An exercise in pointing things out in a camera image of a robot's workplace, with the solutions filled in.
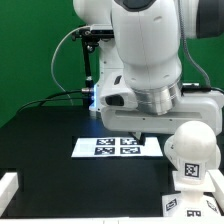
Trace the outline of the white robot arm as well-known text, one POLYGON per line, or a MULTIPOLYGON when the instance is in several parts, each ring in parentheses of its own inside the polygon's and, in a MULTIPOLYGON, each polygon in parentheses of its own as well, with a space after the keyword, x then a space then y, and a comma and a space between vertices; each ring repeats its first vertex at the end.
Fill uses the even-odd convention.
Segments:
POLYGON ((224 33, 224 0, 73 0, 100 45, 96 106, 104 126, 141 137, 183 123, 222 132, 224 94, 181 82, 178 50, 188 38, 224 33))

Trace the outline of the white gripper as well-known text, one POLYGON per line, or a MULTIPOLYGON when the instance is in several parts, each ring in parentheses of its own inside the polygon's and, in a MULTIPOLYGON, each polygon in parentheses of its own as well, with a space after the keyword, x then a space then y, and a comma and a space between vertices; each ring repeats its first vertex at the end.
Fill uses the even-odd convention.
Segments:
POLYGON ((112 131, 133 132, 139 145, 145 145, 144 133, 174 134, 188 121, 206 123, 216 135, 222 132, 224 95, 219 91, 185 93, 166 114, 154 115, 137 109, 104 106, 101 117, 104 126, 112 131))

